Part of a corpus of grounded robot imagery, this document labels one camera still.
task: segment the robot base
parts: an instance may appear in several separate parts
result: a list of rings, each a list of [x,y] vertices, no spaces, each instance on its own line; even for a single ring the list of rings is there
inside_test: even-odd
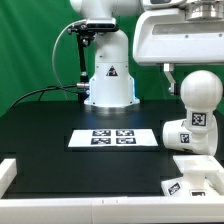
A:
[[[94,105],[85,104],[85,109],[87,111],[102,113],[102,114],[120,114],[127,113],[130,111],[136,111],[140,108],[140,101],[136,99],[136,102],[125,107],[99,107]]]

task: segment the white border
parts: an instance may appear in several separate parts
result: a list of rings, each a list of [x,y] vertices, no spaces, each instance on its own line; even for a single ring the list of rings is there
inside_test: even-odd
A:
[[[4,160],[0,175],[15,171],[15,160]],[[1,199],[4,224],[123,224],[223,222],[224,196],[118,197],[69,199]]]

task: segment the green backdrop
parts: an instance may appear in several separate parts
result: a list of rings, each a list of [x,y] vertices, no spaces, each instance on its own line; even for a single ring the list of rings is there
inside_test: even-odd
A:
[[[58,85],[52,71],[54,43],[65,26],[79,20],[69,0],[1,0],[0,1],[0,115],[20,96],[51,85]],[[140,67],[132,58],[133,34],[137,17],[117,18],[128,35],[130,74],[136,80],[136,95],[140,99],[175,99],[168,93],[169,83],[161,68]],[[93,46],[86,49],[89,75],[94,73]],[[79,59],[75,35],[62,36],[56,54],[56,67],[61,82],[79,81]],[[223,66],[181,66],[174,77],[182,81],[190,72],[207,69],[222,81]],[[27,100],[36,100],[33,96]],[[69,94],[70,100],[76,100]],[[43,100],[65,100],[61,92],[44,95]],[[223,101],[219,110],[224,112]]]

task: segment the white robot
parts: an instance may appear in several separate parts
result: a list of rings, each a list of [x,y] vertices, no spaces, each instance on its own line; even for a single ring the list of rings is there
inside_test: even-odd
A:
[[[128,39],[124,32],[116,30],[116,21],[112,17],[138,15],[141,12],[140,1],[70,2],[74,10],[86,19],[82,23],[83,29],[87,27],[90,32],[95,31],[92,35],[95,41],[95,74],[89,81],[89,97],[84,101],[85,105],[99,112],[123,112],[135,107],[139,100],[135,97],[134,80],[128,70]]]
[[[171,75],[174,65],[224,62],[224,1],[143,0],[142,4],[145,12],[136,25],[133,55],[140,65],[163,64],[172,94],[177,89]],[[214,155],[218,134],[213,110],[222,94],[222,83],[213,73],[190,74],[180,91],[187,118],[165,124],[165,146]]]

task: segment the black table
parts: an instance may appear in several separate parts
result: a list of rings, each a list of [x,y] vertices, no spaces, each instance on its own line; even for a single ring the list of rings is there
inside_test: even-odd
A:
[[[224,118],[216,159],[224,166]],[[18,174],[4,198],[160,196],[161,181],[181,176],[162,142],[166,121],[183,119],[181,101],[145,101],[136,111],[102,115],[77,102],[26,102],[0,118],[0,159]],[[152,129],[158,147],[68,148],[74,129]]]

